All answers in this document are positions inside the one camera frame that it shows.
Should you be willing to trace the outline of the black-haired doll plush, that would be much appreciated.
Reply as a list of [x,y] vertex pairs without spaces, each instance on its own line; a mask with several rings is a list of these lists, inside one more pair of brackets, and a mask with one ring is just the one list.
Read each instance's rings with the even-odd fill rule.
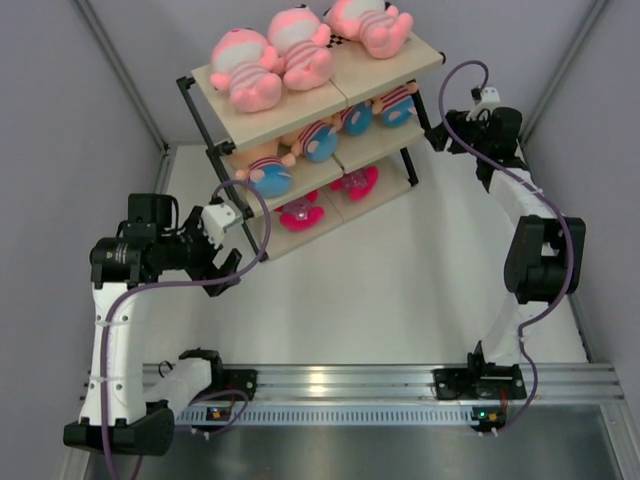
[[416,81],[403,83],[372,100],[372,111],[387,127],[400,127],[416,113],[413,95],[419,87]]

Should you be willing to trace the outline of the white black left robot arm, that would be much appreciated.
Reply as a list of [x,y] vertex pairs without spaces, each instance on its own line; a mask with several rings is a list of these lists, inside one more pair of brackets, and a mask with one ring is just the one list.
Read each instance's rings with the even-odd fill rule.
[[166,194],[132,194],[113,237],[90,252],[95,334],[88,390],[77,421],[65,426],[65,445],[104,455],[162,456],[175,418],[190,402],[219,397],[226,386],[218,352],[185,351],[151,389],[143,382],[149,291],[167,271],[183,271],[215,297],[238,284],[242,259],[232,250],[214,259],[227,230],[242,222],[233,205],[215,198],[184,222]]

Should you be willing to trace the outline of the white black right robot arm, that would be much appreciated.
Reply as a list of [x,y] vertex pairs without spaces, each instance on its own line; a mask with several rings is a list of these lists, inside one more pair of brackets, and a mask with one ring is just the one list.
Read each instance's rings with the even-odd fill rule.
[[514,226],[503,268],[505,301],[466,366],[435,371],[440,400],[525,398],[519,367],[526,358],[525,325],[579,284],[586,224],[557,216],[542,200],[519,155],[521,123],[521,113],[510,107],[451,110],[427,135],[437,151],[475,156],[477,180]]

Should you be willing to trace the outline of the pink striped plush toy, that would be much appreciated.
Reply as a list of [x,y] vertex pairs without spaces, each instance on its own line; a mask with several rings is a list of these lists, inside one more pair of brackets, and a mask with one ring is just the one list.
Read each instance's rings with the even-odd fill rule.
[[211,85],[226,92],[232,106],[243,113],[273,108],[281,99],[280,57],[260,33],[235,28],[215,45],[211,54]]
[[376,59],[398,54],[412,31],[414,19],[383,0],[338,0],[323,14],[332,32],[357,41]]
[[328,83],[334,59],[327,47],[330,27],[306,5],[277,13],[267,30],[267,40],[281,59],[287,89],[308,91]]

